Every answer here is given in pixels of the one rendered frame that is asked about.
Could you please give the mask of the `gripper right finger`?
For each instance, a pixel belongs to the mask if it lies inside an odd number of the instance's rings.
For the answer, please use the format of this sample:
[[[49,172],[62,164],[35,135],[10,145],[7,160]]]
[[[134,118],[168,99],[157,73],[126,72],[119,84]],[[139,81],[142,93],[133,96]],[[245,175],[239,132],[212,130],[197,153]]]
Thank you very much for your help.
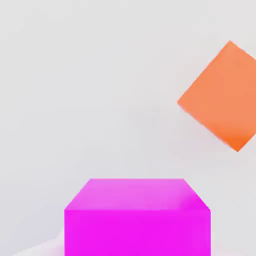
[[[217,235],[211,232],[211,256],[256,256],[256,248],[250,252],[239,252],[237,249],[228,248],[221,244]]]

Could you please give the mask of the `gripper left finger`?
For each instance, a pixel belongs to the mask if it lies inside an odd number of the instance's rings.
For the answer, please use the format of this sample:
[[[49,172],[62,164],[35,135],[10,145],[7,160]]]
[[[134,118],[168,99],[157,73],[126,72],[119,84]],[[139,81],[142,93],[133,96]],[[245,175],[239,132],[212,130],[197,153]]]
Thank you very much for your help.
[[[13,256],[65,256],[65,232],[62,229],[56,238],[18,252]]]

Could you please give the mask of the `small magenta cube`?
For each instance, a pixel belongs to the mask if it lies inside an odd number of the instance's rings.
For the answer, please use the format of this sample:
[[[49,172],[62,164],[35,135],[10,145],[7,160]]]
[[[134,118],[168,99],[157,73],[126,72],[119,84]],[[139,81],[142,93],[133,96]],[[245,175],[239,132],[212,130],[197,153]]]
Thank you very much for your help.
[[[64,256],[211,256],[211,210],[183,179],[90,179],[64,210]]]

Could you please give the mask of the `small orange cube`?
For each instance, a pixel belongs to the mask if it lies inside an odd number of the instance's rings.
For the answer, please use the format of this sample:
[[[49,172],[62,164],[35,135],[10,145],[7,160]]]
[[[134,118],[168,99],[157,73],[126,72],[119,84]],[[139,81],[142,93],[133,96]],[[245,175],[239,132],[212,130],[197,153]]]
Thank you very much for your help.
[[[177,103],[240,151],[256,134],[256,59],[227,42]]]

